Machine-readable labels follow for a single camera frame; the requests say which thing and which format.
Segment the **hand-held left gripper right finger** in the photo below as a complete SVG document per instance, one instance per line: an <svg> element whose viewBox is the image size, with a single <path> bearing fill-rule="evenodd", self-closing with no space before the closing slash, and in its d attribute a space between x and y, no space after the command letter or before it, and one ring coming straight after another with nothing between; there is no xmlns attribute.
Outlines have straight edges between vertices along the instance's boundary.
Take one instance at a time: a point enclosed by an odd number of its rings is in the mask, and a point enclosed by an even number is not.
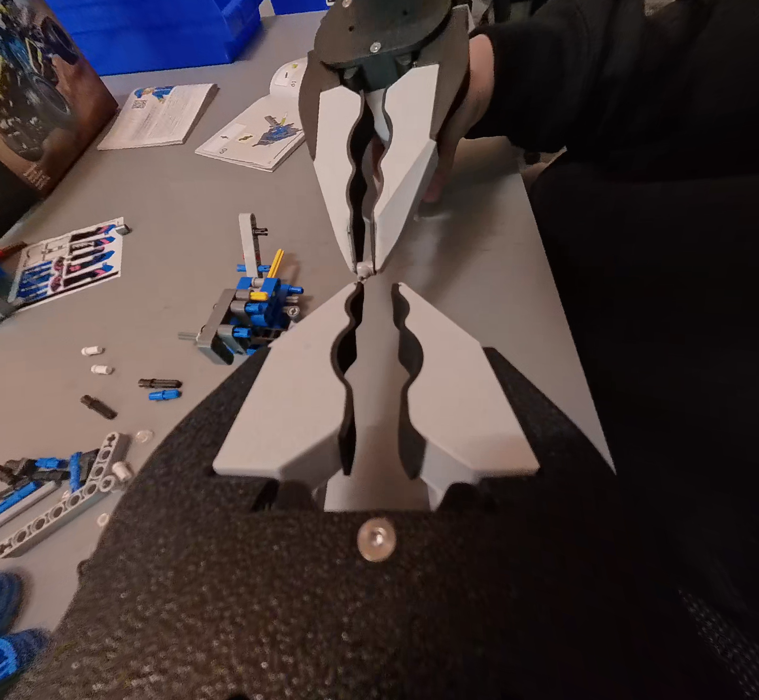
<svg viewBox="0 0 759 700"><path fill-rule="evenodd" d="M404 283L392 287L402 386L398 452L439 507L455 484L530 477L539 462L484 348Z"/></svg>

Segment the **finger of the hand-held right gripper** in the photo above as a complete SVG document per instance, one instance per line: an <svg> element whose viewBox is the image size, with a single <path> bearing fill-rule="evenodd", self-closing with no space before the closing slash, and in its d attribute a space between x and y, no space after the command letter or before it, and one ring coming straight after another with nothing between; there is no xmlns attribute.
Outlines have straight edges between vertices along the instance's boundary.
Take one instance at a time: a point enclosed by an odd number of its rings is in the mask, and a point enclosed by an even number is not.
<svg viewBox="0 0 759 700"><path fill-rule="evenodd" d="M344 86L319 94L316 151L313 158L319 187L338 247L349 267L363 259L362 205L366 181L361 171L364 99Z"/></svg>
<svg viewBox="0 0 759 700"><path fill-rule="evenodd" d="M385 146L371 216L375 274L383 271L438 161L431 126L439 69L413 68L370 94L374 128Z"/></svg>

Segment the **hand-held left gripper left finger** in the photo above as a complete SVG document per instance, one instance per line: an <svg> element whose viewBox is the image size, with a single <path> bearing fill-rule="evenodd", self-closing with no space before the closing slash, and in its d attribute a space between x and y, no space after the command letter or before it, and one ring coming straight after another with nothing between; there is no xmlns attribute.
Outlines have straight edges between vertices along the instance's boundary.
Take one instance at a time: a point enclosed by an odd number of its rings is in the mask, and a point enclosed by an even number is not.
<svg viewBox="0 0 759 700"><path fill-rule="evenodd" d="M311 490L351 474L355 404L347 370L357 359L364 284L354 282L267 349L213 462L216 474L299 482Z"/></svg>

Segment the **blue grey lego sub-assembly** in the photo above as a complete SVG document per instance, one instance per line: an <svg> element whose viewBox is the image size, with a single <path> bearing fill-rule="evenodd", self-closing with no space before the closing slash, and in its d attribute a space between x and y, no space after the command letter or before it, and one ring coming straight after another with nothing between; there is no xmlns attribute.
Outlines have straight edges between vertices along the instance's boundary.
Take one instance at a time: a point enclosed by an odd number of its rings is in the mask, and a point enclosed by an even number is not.
<svg viewBox="0 0 759 700"><path fill-rule="evenodd" d="M278 249L269 263L261 256L260 239L269 233L252 212L238 217L243 262L235 288L225 289L200 329L180 332L213 363L231 365L238 357L253 355L275 342L301 318L304 289L281 277L285 251Z"/></svg>

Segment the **lego instruction booklet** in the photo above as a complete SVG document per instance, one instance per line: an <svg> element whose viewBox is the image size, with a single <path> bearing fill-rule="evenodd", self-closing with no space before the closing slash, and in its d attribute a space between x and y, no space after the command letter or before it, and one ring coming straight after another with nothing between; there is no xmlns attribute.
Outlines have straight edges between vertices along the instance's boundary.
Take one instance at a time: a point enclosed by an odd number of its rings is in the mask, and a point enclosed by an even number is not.
<svg viewBox="0 0 759 700"><path fill-rule="evenodd" d="M304 141L298 108L307 59L288 61L259 98L195 150L208 159L274 172Z"/></svg>

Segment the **pile of loose lego pieces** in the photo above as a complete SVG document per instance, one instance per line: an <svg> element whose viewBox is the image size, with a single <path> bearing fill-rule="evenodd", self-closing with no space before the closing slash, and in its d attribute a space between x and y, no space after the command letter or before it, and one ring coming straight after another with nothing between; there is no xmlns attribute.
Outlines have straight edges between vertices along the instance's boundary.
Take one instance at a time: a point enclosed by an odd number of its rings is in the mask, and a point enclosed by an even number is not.
<svg viewBox="0 0 759 700"><path fill-rule="evenodd" d="M147 364L128 373L126 363L111 376L84 374L63 383L56 374L51 383L14 385L2 394L2 460L16 457L71 457L75 452L100 451L124 462L136 475L151 452L176 426L194 403L196 386L190 374L176 373L183 382L181 395L168 401L150 401L137 381ZM82 497L69 507L67 482L2 525L3 574L21 580L21 605L11 632L40 630L52 633L67 610L79 582L80 564L94 552L106 522L123 496L126 481L107 480L109 490L81 486Z"/></svg>

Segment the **lego sticker sheet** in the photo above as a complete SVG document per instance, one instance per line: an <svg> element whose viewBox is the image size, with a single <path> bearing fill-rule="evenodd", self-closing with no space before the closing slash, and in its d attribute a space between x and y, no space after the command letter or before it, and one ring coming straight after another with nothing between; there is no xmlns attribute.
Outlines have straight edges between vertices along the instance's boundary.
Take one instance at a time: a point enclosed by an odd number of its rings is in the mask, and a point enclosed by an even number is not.
<svg viewBox="0 0 759 700"><path fill-rule="evenodd" d="M17 254L8 297L24 300L25 309L118 278L128 236L115 233L121 223L110 219L28 244Z"/></svg>

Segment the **lego set cardboard box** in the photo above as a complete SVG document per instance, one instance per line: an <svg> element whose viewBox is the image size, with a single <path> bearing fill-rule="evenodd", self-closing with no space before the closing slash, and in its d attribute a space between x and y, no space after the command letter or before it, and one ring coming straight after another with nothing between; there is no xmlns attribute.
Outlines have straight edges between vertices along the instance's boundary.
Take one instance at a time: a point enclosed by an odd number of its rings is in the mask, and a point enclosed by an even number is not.
<svg viewBox="0 0 759 700"><path fill-rule="evenodd" d="M45 0L1 0L1 236L51 194L117 109Z"/></svg>

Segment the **person's right hand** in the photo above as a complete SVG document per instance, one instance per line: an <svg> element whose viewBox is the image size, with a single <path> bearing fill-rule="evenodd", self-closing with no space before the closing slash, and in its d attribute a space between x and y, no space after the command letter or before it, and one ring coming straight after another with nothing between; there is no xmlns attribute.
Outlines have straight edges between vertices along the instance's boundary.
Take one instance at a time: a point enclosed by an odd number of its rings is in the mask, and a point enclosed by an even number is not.
<svg viewBox="0 0 759 700"><path fill-rule="evenodd" d="M489 37L479 33L469 39L469 81L459 106L437 137L438 163L422 203L435 204L451 174L456 150L467 133L488 110L494 90L494 51Z"/></svg>

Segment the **folded paper leaflet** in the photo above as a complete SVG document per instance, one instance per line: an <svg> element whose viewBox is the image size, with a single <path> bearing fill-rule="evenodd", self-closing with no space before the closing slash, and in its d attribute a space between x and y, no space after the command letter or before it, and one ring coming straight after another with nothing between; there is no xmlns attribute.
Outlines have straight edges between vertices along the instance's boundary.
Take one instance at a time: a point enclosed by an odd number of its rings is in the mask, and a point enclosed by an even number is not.
<svg viewBox="0 0 759 700"><path fill-rule="evenodd" d="M218 90L214 83L135 89L97 149L182 145Z"/></svg>

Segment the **person's dark clothed torso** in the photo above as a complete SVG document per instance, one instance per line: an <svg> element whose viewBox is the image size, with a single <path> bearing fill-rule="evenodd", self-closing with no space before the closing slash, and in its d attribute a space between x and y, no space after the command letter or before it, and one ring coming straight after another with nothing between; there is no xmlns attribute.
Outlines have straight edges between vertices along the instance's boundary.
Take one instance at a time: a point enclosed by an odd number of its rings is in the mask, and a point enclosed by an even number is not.
<svg viewBox="0 0 759 700"><path fill-rule="evenodd" d="M725 694L757 698L757 159L540 145L529 196L631 511Z"/></svg>

